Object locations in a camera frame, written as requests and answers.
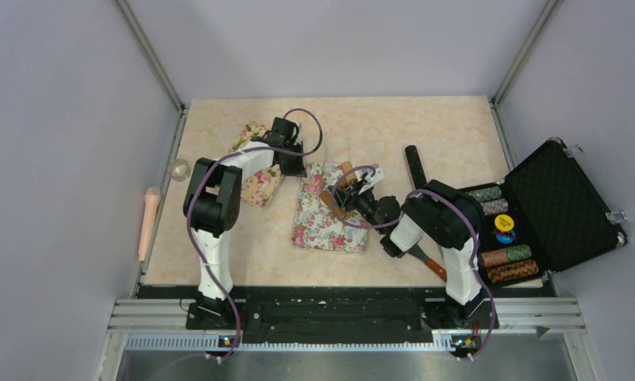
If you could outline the wooden double-ended rolling pin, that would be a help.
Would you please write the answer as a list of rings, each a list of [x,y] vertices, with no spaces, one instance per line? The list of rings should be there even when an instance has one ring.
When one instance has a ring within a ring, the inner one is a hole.
[[[352,171],[334,185],[325,186],[320,193],[322,203],[328,207],[336,217],[345,217],[346,206],[351,198],[352,188],[358,183],[357,174]]]

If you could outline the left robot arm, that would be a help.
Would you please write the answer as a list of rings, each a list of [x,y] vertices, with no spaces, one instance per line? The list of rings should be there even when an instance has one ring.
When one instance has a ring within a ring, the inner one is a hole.
[[[195,162],[183,213],[199,256],[201,275],[196,302],[217,328],[231,325],[236,315],[235,306],[226,297],[233,289],[230,231],[241,211],[244,181],[273,167],[283,174],[304,176],[300,133],[300,124],[277,117],[269,130],[249,137],[223,157]]]

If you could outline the metal scraper with red handle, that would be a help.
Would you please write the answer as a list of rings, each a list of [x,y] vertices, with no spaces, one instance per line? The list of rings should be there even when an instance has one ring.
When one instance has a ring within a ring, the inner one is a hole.
[[[448,281],[447,271],[438,262],[425,254],[425,252],[420,247],[415,245],[407,253],[419,259],[426,267],[428,267],[435,275],[439,276],[444,282]]]

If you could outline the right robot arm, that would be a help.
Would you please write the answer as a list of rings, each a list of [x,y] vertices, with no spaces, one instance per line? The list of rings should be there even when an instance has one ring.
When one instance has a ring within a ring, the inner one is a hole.
[[[444,258],[441,276],[452,299],[446,306],[448,320],[457,327],[467,327],[478,317],[474,299],[483,286],[475,274],[475,253],[485,213],[471,195],[432,180],[401,203],[394,196],[375,198],[363,180],[342,180],[326,187],[321,200],[340,219],[355,210],[365,223],[343,223],[356,229],[374,229],[382,236],[380,244],[389,256],[412,254],[427,262],[429,258],[418,243],[425,236],[431,238],[441,247]]]

